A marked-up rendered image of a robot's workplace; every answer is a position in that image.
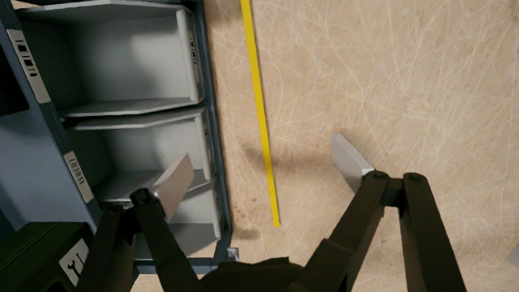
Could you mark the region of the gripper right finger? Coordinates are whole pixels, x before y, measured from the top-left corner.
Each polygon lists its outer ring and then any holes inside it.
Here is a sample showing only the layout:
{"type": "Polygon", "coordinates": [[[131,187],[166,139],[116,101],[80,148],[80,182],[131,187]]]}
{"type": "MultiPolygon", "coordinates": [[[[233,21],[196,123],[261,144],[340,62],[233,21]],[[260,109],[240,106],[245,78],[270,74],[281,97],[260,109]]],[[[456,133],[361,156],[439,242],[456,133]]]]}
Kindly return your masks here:
{"type": "Polygon", "coordinates": [[[340,133],[331,134],[331,160],[355,194],[284,292],[351,292],[385,207],[397,208],[407,292],[467,292],[427,178],[390,178],[340,133]]]}

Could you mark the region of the dark green case with orange latches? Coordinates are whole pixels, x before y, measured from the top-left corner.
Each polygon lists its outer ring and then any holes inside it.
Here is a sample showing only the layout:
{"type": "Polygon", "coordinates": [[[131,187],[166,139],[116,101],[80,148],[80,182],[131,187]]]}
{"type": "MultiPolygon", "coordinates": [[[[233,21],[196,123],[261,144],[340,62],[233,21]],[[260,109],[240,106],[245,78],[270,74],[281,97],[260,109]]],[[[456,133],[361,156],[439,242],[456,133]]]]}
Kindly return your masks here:
{"type": "Polygon", "coordinates": [[[87,222],[29,222],[0,243],[0,292],[74,292],[93,238],[87,222]]]}

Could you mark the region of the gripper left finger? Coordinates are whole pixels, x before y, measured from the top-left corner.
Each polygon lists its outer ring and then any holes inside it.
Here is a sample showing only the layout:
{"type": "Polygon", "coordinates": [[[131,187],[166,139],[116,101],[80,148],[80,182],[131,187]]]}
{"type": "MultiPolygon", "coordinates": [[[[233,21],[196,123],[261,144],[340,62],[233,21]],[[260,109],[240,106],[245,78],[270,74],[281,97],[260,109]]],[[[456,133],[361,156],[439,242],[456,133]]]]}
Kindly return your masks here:
{"type": "Polygon", "coordinates": [[[140,232],[163,292],[207,292],[166,224],[194,177],[188,152],[180,153],[150,190],[129,194],[134,207],[118,204],[104,211],[74,292],[130,292],[140,232]]]}

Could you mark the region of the yellow long thin bar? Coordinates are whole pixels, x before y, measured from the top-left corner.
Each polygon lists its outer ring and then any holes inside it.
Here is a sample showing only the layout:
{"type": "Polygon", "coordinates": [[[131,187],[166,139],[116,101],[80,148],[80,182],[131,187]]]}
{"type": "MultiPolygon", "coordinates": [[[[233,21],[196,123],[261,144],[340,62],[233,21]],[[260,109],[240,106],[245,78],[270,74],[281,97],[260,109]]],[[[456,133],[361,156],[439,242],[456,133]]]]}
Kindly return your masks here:
{"type": "Polygon", "coordinates": [[[253,23],[251,18],[251,6],[250,0],[240,0],[242,7],[242,17],[245,28],[245,34],[247,39],[247,50],[249,55],[251,77],[255,94],[255,103],[257,109],[257,115],[259,120],[259,131],[261,136],[262,148],[264,153],[264,164],[266,169],[266,175],[268,180],[268,190],[272,207],[272,218],[274,228],[280,227],[278,210],[277,210],[277,198],[272,173],[272,162],[270,156],[270,149],[268,143],[268,132],[266,126],[266,119],[264,113],[264,102],[262,96],[262,89],[260,83],[260,72],[258,66],[258,59],[255,47],[255,36],[253,30],[253,23]]]}

